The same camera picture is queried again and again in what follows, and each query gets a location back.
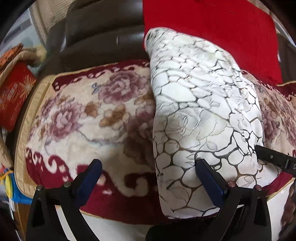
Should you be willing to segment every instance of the white floor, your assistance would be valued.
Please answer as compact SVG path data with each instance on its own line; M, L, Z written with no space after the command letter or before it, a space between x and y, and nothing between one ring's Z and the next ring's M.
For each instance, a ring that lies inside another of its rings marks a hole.
M281 217L290 186L291 184L267 203L271 219L272 241L278 240L278 234L281 230ZM57 213L67 238L70 241L76 241L60 207L57 207ZM130 225L88 215L83 215L83 217L100 241L145 241L146 233L151 227L150 225Z

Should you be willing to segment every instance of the cracked pattern pillowcase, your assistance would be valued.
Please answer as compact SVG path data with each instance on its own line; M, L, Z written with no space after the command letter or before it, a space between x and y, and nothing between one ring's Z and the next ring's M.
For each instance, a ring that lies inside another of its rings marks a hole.
M233 57L217 45L168 28L145 38L151 87L160 204L168 218L207 216L218 211L194 171L194 154L226 181L252 188L279 174L257 161L263 145L262 116L254 85Z

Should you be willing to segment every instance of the metal screw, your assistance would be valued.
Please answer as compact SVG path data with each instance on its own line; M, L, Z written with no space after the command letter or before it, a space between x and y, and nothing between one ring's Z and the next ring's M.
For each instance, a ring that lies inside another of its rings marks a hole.
M235 182L234 181L229 181L228 183L228 186L230 186L230 187L235 187Z
M38 186L36 187L36 190L37 190L37 191L41 191L42 188L43 188L42 185L38 185Z
M65 187L65 188L68 188L68 187L70 187L70 186L71 186L71 182L67 181L67 182L64 183L64 187Z
M288 165L289 165L289 159L286 160L286 162L285 162L285 168L288 168Z
M262 190L262 187L260 185L255 185L255 188L258 190L258 191L261 191Z

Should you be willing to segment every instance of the orange fabric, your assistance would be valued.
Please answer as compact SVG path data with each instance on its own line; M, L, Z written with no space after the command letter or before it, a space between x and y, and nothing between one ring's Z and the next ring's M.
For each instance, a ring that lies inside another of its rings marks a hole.
M3 72L3 70L5 69L5 67L9 64L9 62L11 60L13 60L13 58L19 54L19 52L22 50L23 47L24 47L23 44L19 44L17 46L14 46L10 50L7 50L0 57L0 74Z
M36 79L27 65L18 62L0 87L0 126L12 131L17 116Z

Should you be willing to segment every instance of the red cushion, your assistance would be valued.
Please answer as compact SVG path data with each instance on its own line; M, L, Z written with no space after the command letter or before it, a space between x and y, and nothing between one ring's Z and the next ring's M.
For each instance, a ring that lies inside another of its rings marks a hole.
M227 50L241 69L282 83L272 18L247 0L143 0L145 32L167 27Z
M291 179L293 178L292 174L287 172L281 172L277 178L269 185L263 187L266 196L277 193L281 188L283 188Z
M0 87L0 126L12 131L17 116L36 83L34 75L27 65L20 61L9 73Z

